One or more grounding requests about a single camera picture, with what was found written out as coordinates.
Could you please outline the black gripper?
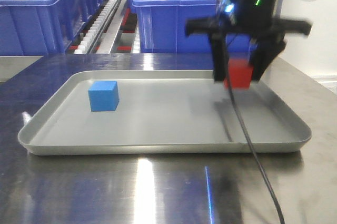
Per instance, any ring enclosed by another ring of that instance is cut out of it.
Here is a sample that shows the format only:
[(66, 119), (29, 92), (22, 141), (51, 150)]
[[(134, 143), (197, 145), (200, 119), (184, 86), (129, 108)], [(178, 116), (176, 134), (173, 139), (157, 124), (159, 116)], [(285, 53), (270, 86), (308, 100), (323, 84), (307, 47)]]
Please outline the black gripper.
[[(220, 0), (215, 15), (186, 21), (186, 36), (210, 34), (214, 82), (223, 82), (229, 75), (229, 53), (224, 35), (244, 34), (254, 39), (272, 34), (309, 35), (312, 25), (308, 21), (276, 17), (275, 4), (276, 0)], [(284, 39), (279, 37), (258, 41), (250, 57), (251, 80), (259, 81), (285, 47)]]

